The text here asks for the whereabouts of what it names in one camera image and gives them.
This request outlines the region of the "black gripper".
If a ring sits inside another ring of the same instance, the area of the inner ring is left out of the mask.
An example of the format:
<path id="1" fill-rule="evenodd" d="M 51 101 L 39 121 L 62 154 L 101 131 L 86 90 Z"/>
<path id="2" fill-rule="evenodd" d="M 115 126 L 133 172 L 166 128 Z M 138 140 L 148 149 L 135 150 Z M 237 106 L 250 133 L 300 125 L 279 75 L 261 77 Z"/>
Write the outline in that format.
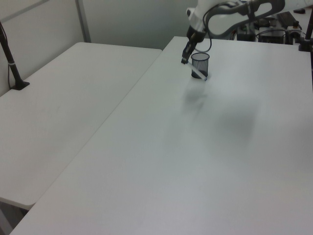
<path id="1" fill-rule="evenodd" d="M 204 40 L 204 31 L 197 31 L 192 26 L 189 26 L 186 36 L 189 42 L 186 44 L 186 47 L 182 52 L 182 64 L 188 63 L 188 60 L 195 50 L 196 45 Z"/>

